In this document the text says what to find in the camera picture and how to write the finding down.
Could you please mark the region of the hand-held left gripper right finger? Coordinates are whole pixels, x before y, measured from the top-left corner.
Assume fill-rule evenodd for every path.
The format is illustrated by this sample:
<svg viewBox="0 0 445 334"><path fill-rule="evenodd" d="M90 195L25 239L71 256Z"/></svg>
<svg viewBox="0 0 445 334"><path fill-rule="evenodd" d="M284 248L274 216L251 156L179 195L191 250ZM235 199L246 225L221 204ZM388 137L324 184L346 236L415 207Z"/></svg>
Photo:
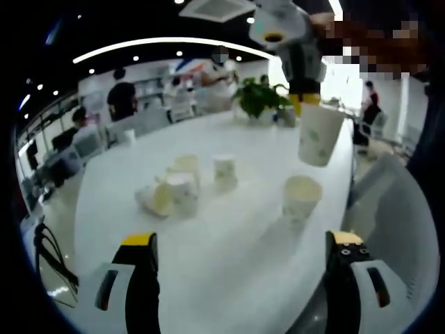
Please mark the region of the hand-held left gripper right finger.
<svg viewBox="0 0 445 334"><path fill-rule="evenodd" d="M325 332L404 333L413 311L401 278L357 235L328 230L325 240Z"/></svg>

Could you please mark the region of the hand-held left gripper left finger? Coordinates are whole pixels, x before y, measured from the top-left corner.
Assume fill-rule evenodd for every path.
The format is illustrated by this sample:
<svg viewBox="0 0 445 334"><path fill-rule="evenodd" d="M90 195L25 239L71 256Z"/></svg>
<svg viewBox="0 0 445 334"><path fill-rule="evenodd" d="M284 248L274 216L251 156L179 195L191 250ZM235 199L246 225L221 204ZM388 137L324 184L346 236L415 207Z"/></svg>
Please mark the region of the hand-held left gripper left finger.
<svg viewBox="0 0 445 334"><path fill-rule="evenodd" d="M160 333L157 235L135 234L114 258L80 279L80 333Z"/></svg>

